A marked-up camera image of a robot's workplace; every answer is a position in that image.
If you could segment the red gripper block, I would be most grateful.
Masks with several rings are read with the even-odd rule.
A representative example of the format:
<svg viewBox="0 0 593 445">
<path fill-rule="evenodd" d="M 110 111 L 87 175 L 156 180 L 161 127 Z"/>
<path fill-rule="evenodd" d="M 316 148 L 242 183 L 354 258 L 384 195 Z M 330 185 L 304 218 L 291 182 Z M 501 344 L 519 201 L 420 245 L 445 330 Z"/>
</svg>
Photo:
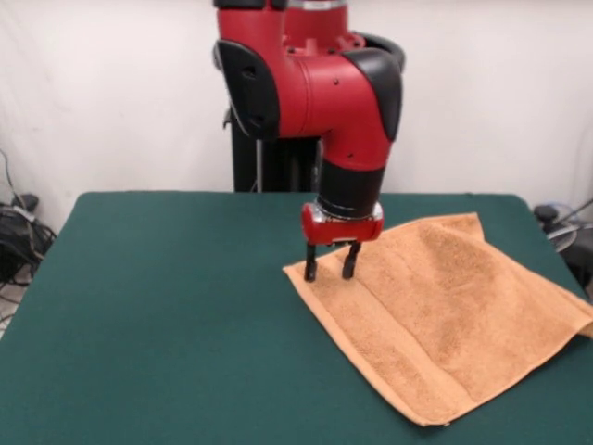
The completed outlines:
<svg viewBox="0 0 593 445">
<path fill-rule="evenodd" d="M 330 246 L 352 242 L 345 257 L 342 277 L 349 280 L 354 276 L 361 243 L 377 239 L 385 223 L 384 210 L 376 203 L 370 216 L 359 220 L 345 220 L 330 216 L 315 202 L 306 203 L 301 211 L 301 223 L 306 245 L 304 278 L 314 282 L 317 272 L 316 246 Z"/>
</svg>

